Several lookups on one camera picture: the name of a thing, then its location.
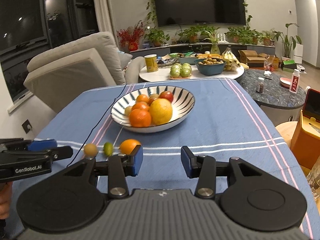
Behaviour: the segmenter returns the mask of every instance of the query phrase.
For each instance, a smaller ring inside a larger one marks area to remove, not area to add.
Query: round white table
[[[207,77],[215,77],[215,78],[230,78],[236,79],[241,77],[244,73],[244,68],[241,66],[237,68],[237,71],[224,71],[219,75],[214,76],[205,76],[199,72],[196,65],[191,65],[192,75],[191,79],[195,78],[207,78]],[[140,78],[147,82],[158,82],[158,81],[166,81],[170,80],[170,68],[159,68],[156,72],[147,72],[147,67],[141,69],[139,73]]]

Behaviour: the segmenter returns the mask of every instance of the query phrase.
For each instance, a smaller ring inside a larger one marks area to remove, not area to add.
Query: wooden stool
[[[297,124],[298,124],[297,121],[284,122],[276,127],[277,131],[283,137],[284,141],[286,142],[286,144],[288,145],[289,148],[291,146],[291,139],[294,134],[294,131],[296,130]],[[304,175],[307,176],[310,172],[310,169],[303,167],[301,165],[300,165],[300,167],[301,167]]]

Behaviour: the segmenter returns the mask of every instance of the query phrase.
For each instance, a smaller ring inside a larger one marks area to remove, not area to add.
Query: striped ceramic bowl
[[[173,114],[171,120],[168,123],[162,125],[154,125],[143,128],[132,127],[130,125],[128,117],[124,114],[125,108],[127,106],[133,106],[136,103],[136,98],[138,97],[138,95],[145,94],[150,96],[151,94],[160,94],[163,91],[171,91],[173,93]],[[111,109],[111,117],[116,123],[129,131],[138,133],[160,132],[181,123],[191,112],[194,105],[195,97],[190,91],[183,88],[172,86],[148,87],[132,91],[131,93],[121,97],[113,105]]]

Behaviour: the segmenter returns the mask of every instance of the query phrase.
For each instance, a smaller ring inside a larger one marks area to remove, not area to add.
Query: pink dish
[[[280,83],[286,88],[289,88],[291,85],[291,79],[289,78],[280,78]]]

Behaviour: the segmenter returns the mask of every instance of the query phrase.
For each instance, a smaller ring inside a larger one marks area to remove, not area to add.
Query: white sofa
[[[24,86],[59,113],[89,89],[138,83],[144,58],[134,59],[124,72],[120,58],[125,56],[111,33],[95,33],[35,56]]]

